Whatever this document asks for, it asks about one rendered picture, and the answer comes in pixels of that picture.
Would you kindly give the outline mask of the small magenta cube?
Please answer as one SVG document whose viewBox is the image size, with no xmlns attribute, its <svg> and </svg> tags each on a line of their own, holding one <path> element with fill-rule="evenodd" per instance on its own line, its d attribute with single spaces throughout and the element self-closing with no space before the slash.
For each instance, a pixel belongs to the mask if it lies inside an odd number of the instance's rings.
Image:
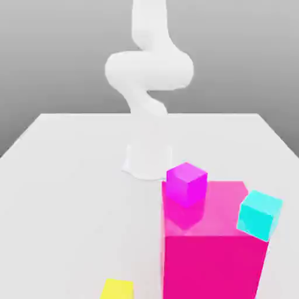
<svg viewBox="0 0 299 299">
<path fill-rule="evenodd" d="M 166 173 L 166 195 L 190 207 L 203 201 L 207 191 L 208 173 L 188 162 L 184 162 Z"/>
</svg>

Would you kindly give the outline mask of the small cyan cube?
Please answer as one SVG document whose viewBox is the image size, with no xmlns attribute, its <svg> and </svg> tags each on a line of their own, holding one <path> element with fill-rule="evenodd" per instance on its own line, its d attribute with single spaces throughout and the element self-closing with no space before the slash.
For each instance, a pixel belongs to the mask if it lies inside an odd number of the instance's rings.
<svg viewBox="0 0 299 299">
<path fill-rule="evenodd" d="M 283 200 L 252 190 L 239 207 L 237 229 L 269 242 L 279 221 Z"/>
</svg>

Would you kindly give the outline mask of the small yellow cube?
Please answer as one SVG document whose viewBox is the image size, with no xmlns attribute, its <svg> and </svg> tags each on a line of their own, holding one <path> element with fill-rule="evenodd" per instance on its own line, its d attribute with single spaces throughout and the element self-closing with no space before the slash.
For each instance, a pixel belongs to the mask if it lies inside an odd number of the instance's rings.
<svg viewBox="0 0 299 299">
<path fill-rule="evenodd" d="M 134 299 L 133 282 L 106 279 L 100 299 Z"/>
</svg>

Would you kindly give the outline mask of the large pink box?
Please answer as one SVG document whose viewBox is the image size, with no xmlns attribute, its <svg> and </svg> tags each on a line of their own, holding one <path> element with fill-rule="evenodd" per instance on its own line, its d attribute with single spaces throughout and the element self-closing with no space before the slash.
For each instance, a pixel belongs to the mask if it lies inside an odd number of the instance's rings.
<svg viewBox="0 0 299 299">
<path fill-rule="evenodd" d="M 163 299 L 255 299 L 268 243 L 237 229 L 242 181 L 210 181 L 204 207 L 185 208 L 162 182 Z"/>
</svg>

